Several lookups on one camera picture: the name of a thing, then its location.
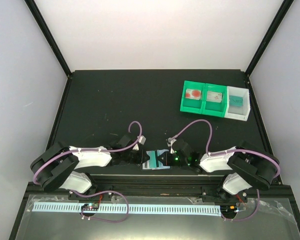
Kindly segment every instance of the green storage bin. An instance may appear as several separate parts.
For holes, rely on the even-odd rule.
[[[221,93],[221,102],[208,101],[208,91]],[[227,86],[205,84],[202,114],[224,118],[227,110]]]
[[[180,111],[188,112],[193,114],[202,114],[204,108],[204,99],[205,97],[205,83],[202,82],[194,82],[194,81],[184,81],[183,92],[181,98]],[[197,99],[189,99],[186,98],[186,90],[199,90],[201,91],[201,98]]]

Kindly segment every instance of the black metal frame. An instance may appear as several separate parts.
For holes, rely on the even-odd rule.
[[[55,57],[58,59],[65,75],[67,77],[70,77],[72,72],[71,72],[70,68],[68,67],[68,64],[67,64],[64,56],[62,55],[62,53],[61,53],[61,51],[60,51],[53,35],[52,35],[52,33],[50,32],[44,17],[41,15],[41,12],[39,11],[39,8],[38,8],[37,4],[35,3],[34,0],[24,0],[24,1],[27,4],[29,10],[31,11],[34,19],[36,20],[36,23],[40,27],[43,35],[45,36],[45,38],[47,40],[47,42],[49,43]]]
[[[144,197],[158,197],[162,194],[169,194],[169,197],[199,197],[203,195],[203,188],[208,186],[217,186],[222,177],[180,177],[180,176],[93,176],[93,179],[100,184],[111,186],[114,191],[119,191],[126,196],[144,196]],[[248,189],[245,191],[251,198],[256,198],[257,193],[255,189]],[[17,236],[21,219],[23,217],[27,201],[30,195],[51,195],[51,193],[43,192],[39,185],[29,182],[24,193],[20,209],[16,216],[10,240],[14,240]],[[69,197],[69,191],[65,189],[58,189],[53,192],[56,196]],[[260,191],[261,198],[282,198],[289,199],[297,227],[300,232],[300,212],[294,197],[293,191],[289,185],[272,185],[268,191]]]
[[[58,108],[58,112],[53,124],[53,128],[51,131],[51,135],[47,144],[47,148],[49,148],[55,140],[56,133],[58,130],[58,126],[60,123],[60,119],[62,116],[62,112],[66,103],[66,99],[68,96],[68,92],[71,86],[72,82],[72,72],[69,69],[66,60],[64,59],[56,41],[54,40],[54,37],[52,33],[50,32],[43,16],[41,15],[36,3],[34,0],[24,0],[26,4],[28,5],[33,17],[35,18],[37,24],[39,25],[41,31],[43,32],[46,40],[48,41],[53,53],[55,54],[57,60],[59,61],[60,65],[62,66],[65,74],[68,77],[62,99]],[[282,22],[283,18],[285,17],[286,13],[288,12],[290,6],[292,5],[294,0],[284,0],[275,15],[270,27],[268,28],[264,38],[262,39],[256,53],[254,54],[248,68],[246,71],[242,74],[245,75],[245,85],[250,91],[250,104],[251,104],[251,109],[254,113],[257,126],[260,132],[260,136],[263,142],[264,149],[270,153],[273,154],[272,148],[270,145],[270,141],[260,114],[260,110],[257,104],[257,100],[251,85],[250,81],[250,75],[253,72],[254,68],[258,64],[260,58],[262,57],[265,49],[267,48],[269,42],[271,41],[272,37],[274,36],[276,30],[278,29],[280,23]],[[147,177],[128,177],[128,176],[94,176],[93,177],[98,183],[104,183],[104,184],[109,184],[112,185],[115,190],[119,190],[123,194],[129,195],[129,191],[131,194],[131,189],[134,189],[133,194],[134,195],[146,195],[146,196],[157,196],[162,189],[168,188],[170,190],[171,196],[175,194],[183,194],[184,196],[197,196],[202,194],[201,191],[201,186],[215,186],[218,185],[221,178],[220,177],[191,177],[187,179],[182,179],[180,176],[178,177],[169,177],[168,181],[162,181],[166,177],[162,176],[147,176]],[[256,197],[256,192],[251,189],[246,191],[247,194],[251,197]],[[12,228],[12,232],[10,235],[11,240],[15,239],[19,225],[21,223],[21,219],[29,198],[29,195],[35,195],[35,194],[46,194],[42,191],[42,189],[34,185],[33,183],[29,183],[28,187],[25,191],[24,197],[21,202],[20,209],[18,211],[15,223]],[[69,192],[66,190],[58,190],[55,191],[54,194],[56,195],[69,195]],[[270,190],[268,191],[261,191],[260,195],[262,198],[288,198],[293,210],[294,217],[297,221],[298,229],[300,232],[300,212],[295,200],[295,197],[293,195],[292,189],[288,185],[282,185],[281,178],[278,177],[275,181],[274,184],[271,186]]]

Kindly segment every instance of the teal object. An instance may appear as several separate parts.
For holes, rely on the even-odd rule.
[[[229,96],[229,105],[234,107],[242,107],[244,104],[244,99],[241,96]]]
[[[205,96],[204,96],[205,86],[206,86],[206,84],[202,83],[202,82],[184,81],[182,98],[181,98],[181,106],[180,106],[181,112],[202,114],[203,108],[204,108],[203,103],[204,103],[204,99],[205,99]],[[199,100],[186,98],[186,90],[187,89],[201,91],[201,98]]]
[[[146,151],[146,154],[150,159],[142,164],[143,170],[159,170],[159,169],[170,169],[170,166],[164,166],[164,164],[157,158],[162,157],[161,155],[165,152],[169,152],[168,149],[156,150],[156,151]]]

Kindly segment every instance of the black enclosure edge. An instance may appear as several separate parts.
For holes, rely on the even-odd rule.
[[[65,84],[65,87],[64,87],[62,97],[61,97],[61,101],[60,101],[60,104],[59,104],[58,111],[56,112],[56,116],[55,116],[54,123],[53,123],[53,126],[52,126],[51,134],[50,134],[47,146],[46,146],[46,150],[48,150],[55,142],[58,126],[59,126],[60,119],[61,119],[64,107],[65,107],[65,104],[66,104],[66,100],[67,100],[68,92],[69,92],[69,89],[70,89],[70,86],[71,86],[71,82],[72,82],[72,78],[68,77],[68,79],[66,81],[66,84]]]
[[[256,96],[255,96],[255,92],[252,88],[250,78],[248,76],[245,78],[244,83],[245,83],[246,88],[249,89],[250,106],[251,106],[251,109],[254,113],[255,121],[256,121],[256,124],[257,124],[258,129],[259,129],[259,133],[260,133],[260,137],[261,137],[261,140],[262,140],[262,143],[263,143],[264,150],[273,155],[274,153],[273,153],[272,148],[271,148],[271,144],[270,144],[270,141],[269,141],[269,138],[268,138],[268,135],[267,135],[267,131],[266,131],[266,127],[264,125],[264,121],[261,117],[261,113],[260,113],[258,103],[257,103],[257,99],[256,99]],[[277,178],[275,178],[273,180],[272,184],[282,184],[281,176],[279,175]]]
[[[62,55],[54,37],[52,36],[52,33],[50,32],[48,25],[46,24],[46,21],[44,20],[44,17],[41,15],[41,13],[37,7],[37,4],[35,3],[34,0],[24,0],[24,1],[27,4],[30,12],[32,13],[36,23],[40,27],[43,35],[45,36],[45,39],[49,43],[56,59],[59,61],[65,75],[67,77],[70,77],[72,74],[71,70],[68,67],[68,64],[67,64],[66,60],[64,59],[64,56]]]
[[[283,3],[281,4],[272,23],[270,24],[270,27],[266,31],[258,49],[256,50],[248,68],[245,71],[245,74],[248,77],[252,74],[253,70],[257,66],[262,54],[266,50],[268,44],[270,43],[272,37],[274,36],[275,32],[277,31],[279,25],[281,24],[282,20],[286,16],[286,13],[288,12],[288,10],[293,2],[294,2],[294,0],[284,0]]]

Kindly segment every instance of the white cable tray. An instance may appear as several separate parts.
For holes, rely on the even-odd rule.
[[[33,212],[80,213],[85,203],[75,202],[35,202]],[[126,204],[101,203],[98,210],[84,213],[125,214]],[[169,204],[129,204],[129,214],[162,215],[208,215],[221,216],[220,206],[214,205],[169,205]]]

